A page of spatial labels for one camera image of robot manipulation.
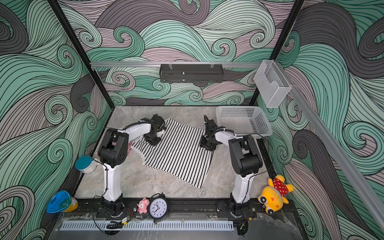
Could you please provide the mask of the black white striped tank top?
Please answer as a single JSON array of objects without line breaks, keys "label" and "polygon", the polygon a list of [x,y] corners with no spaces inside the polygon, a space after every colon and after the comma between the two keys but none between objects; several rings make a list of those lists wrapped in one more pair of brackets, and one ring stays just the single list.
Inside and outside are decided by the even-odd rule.
[{"label": "black white striped tank top", "polygon": [[132,149],[142,157],[143,166],[166,172],[196,188],[202,188],[213,152],[200,146],[204,130],[165,120],[167,129],[156,146],[141,138]]}]

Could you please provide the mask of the red white striped tank top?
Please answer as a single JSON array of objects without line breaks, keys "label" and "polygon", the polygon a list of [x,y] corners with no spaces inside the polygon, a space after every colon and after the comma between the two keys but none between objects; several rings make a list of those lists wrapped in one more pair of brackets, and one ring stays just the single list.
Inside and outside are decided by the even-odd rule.
[{"label": "red white striped tank top", "polygon": [[[100,141],[99,141],[99,143],[98,143],[98,146],[97,146],[97,148],[96,148],[96,150],[95,150],[94,156],[99,156],[99,155],[98,155],[98,151],[99,151],[99,149],[100,149],[100,147],[101,147],[101,143],[102,143],[102,141],[103,141],[104,138],[105,138],[105,135],[106,135],[106,133],[103,133],[103,135],[102,135],[102,137],[101,137],[101,139],[100,139]],[[127,155],[130,154],[130,152],[131,152],[131,150],[132,150],[132,145],[133,145],[133,141],[131,141],[131,142],[128,143]]]}]

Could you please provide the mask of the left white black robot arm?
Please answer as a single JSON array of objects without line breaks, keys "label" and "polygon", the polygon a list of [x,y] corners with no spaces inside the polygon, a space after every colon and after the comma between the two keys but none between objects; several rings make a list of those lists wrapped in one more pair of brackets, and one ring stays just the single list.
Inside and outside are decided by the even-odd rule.
[{"label": "left white black robot arm", "polygon": [[122,129],[108,128],[98,150],[100,162],[104,167],[105,192],[100,197],[101,204],[113,216],[123,211],[123,193],[121,190],[121,165],[127,158],[129,143],[144,138],[151,146],[162,140],[160,135],[166,130],[165,120],[155,114],[152,118],[143,118]]}]

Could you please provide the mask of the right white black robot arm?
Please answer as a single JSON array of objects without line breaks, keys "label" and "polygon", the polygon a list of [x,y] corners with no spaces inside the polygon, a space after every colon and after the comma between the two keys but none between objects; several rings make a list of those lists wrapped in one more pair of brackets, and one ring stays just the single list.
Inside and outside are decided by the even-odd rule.
[{"label": "right white black robot arm", "polygon": [[237,174],[235,187],[230,195],[229,209],[238,216],[249,207],[254,177],[263,166],[260,148],[251,135],[239,136],[234,131],[217,126],[214,120],[204,116],[205,133],[200,147],[213,152],[218,145],[226,145],[230,151],[233,170]]}]

